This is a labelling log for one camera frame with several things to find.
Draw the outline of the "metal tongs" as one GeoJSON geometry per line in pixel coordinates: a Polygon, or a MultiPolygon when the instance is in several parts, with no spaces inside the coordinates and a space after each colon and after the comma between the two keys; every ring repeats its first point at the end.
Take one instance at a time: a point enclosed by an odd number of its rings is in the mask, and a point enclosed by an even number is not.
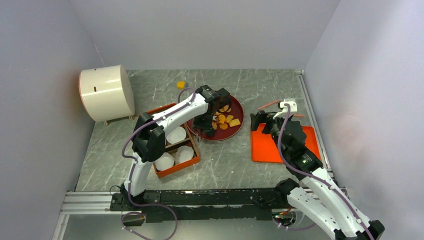
{"type": "Polygon", "coordinates": [[[197,142],[200,144],[202,142],[202,130],[200,128],[196,129],[197,142]]]}

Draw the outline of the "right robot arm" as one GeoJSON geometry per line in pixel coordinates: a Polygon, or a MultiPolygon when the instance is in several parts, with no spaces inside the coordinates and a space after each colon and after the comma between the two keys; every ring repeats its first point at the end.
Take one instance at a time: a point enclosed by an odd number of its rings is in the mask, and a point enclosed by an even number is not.
{"type": "Polygon", "coordinates": [[[270,135],[287,170],[288,178],[274,189],[275,202],[303,212],[332,240],[379,240],[385,231],[379,220],[363,214],[342,192],[323,167],[321,160],[306,146],[306,134],[290,116],[278,117],[263,110],[250,114],[250,129],[270,135]]]}

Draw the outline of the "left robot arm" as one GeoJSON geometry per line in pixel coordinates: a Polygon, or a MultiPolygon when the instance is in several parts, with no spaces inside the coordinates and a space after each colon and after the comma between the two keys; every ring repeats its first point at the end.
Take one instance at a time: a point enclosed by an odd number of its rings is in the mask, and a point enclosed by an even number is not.
{"type": "Polygon", "coordinates": [[[128,178],[121,186],[123,203],[130,210],[145,204],[147,178],[153,162],[166,151],[166,137],[177,127],[192,120],[192,126],[200,133],[212,136],[213,115],[232,104],[231,94],[224,88],[213,90],[202,85],[192,91],[183,101],[156,114],[144,112],[139,116],[136,127],[124,146],[132,144],[133,155],[124,150],[121,155],[132,160],[128,178]]]}

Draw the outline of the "orange chopstick upper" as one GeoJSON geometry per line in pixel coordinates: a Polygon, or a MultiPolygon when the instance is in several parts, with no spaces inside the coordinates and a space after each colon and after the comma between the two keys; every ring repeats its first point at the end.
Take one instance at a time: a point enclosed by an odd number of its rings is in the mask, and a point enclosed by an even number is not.
{"type": "Polygon", "coordinates": [[[262,110],[262,109],[267,108],[267,107],[269,107],[269,106],[271,106],[271,105],[278,104],[280,101],[281,101],[280,99],[273,100],[273,101],[271,101],[271,102],[268,102],[268,103],[266,103],[266,104],[264,104],[264,105],[262,105],[262,106],[258,107],[258,108],[257,108],[257,110],[262,110]]]}

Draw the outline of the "dark red round plate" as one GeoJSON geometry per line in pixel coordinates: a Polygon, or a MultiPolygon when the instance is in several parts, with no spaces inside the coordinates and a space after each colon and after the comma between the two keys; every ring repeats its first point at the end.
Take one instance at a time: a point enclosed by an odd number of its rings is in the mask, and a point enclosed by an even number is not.
{"type": "MultiPolygon", "coordinates": [[[[231,96],[231,106],[226,105],[217,111],[213,118],[212,126],[215,129],[213,136],[206,136],[202,134],[202,139],[207,141],[222,141],[234,136],[242,127],[244,122],[244,110],[241,103],[233,96],[231,96]],[[230,127],[229,122],[233,119],[239,119],[241,125],[230,127]]],[[[186,122],[187,129],[194,135],[193,119],[186,122]]]]}

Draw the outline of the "yellow rectangular cookie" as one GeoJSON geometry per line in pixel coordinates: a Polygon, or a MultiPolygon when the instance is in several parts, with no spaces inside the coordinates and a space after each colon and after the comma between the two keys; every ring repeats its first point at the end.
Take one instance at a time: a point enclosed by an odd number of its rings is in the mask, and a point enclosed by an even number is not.
{"type": "Polygon", "coordinates": [[[230,127],[236,127],[236,126],[241,125],[241,122],[240,122],[240,120],[239,120],[238,118],[236,118],[236,119],[232,119],[232,120],[228,123],[228,125],[229,125],[230,127]]]}

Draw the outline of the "orange flat tray lid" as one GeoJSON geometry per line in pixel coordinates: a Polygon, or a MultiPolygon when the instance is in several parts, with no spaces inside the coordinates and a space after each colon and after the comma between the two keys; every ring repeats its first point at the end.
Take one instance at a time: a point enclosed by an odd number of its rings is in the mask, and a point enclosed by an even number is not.
{"type": "MultiPolygon", "coordinates": [[[[262,133],[265,125],[261,123],[256,131],[250,132],[251,160],[258,163],[282,164],[283,161],[271,135],[262,133]]],[[[302,125],[301,127],[306,134],[305,146],[321,160],[315,129],[312,126],[302,125]]]]}

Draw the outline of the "yellow cube block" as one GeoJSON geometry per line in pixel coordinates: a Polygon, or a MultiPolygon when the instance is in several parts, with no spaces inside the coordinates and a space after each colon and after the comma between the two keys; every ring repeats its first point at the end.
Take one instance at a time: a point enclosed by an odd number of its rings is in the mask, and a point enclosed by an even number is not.
{"type": "Polygon", "coordinates": [[[176,84],[177,89],[179,90],[183,90],[184,88],[186,88],[187,83],[185,81],[178,81],[176,84]]]}

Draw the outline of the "white paper cup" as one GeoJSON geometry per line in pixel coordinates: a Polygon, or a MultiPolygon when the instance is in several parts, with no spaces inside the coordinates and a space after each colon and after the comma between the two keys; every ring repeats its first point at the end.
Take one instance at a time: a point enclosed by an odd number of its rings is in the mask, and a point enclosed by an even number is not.
{"type": "Polygon", "coordinates": [[[172,130],[167,136],[166,140],[169,144],[175,144],[180,141],[183,141],[187,137],[187,132],[184,127],[178,126],[172,130]]]}
{"type": "Polygon", "coordinates": [[[154,165],[155,165],[156,170],[157,170],[158,172],[165,171],[165,170],[167,170],[167,169],[169,169],[169,168],[173,167],[173,166],[174,166],[174,164],[175,164],[175,159],[174,159],[174,157],[173,157],[171,154],[167,153],[167,152],[163,153],[163,154],[161,155],[161,157],[159,157],[159,158],[158,158],[158,159],[154,162],[154,165]]]}
{"type": "Polygon", "coordinates": [[[188,145],[182,145],[177,149],[175,159],[178,164],[190,161],[195,155],[194,149],[188,145]]]}

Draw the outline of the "orange compartment box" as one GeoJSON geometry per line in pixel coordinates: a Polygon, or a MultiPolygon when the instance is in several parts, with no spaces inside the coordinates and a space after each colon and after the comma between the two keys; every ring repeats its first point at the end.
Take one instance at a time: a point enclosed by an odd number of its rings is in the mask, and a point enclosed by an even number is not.
{"type": "Polygon", "coordinates": [[[164,178],[200,161],[199,151],[189,133],[182,113],[166,114],[181,107],[170,104],[151,110],[139,116],[136,128],[147,123],[132,140],[132,149],[137,161],[134,163],[132,179],[146,180],[153,171],[158,178],[164,178]]]}

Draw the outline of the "white cylindrical container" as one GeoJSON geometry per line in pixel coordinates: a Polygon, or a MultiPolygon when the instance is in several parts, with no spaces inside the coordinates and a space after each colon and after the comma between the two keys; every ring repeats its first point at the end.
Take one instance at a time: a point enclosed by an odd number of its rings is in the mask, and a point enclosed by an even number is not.
{"type": "Polygon", "coordinates": [[[80,72],[78,89],[82,104],[95,122],[135,118],[132,86],[123,65],[86,69],[80,72]]]}

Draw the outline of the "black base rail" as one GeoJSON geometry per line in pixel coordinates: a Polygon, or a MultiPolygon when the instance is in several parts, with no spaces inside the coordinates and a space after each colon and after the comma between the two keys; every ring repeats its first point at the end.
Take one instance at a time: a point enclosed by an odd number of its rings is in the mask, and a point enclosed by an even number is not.
{"type": "Polygon", "coordinates": [[[123,192],[113,193],[109,210],[146,215],[147,223],[188,220],[255,219],[268,221],[289,210],[282,193],[272,187],[208,189],[208,190],[146,190],[132,205],[123,192]]]}

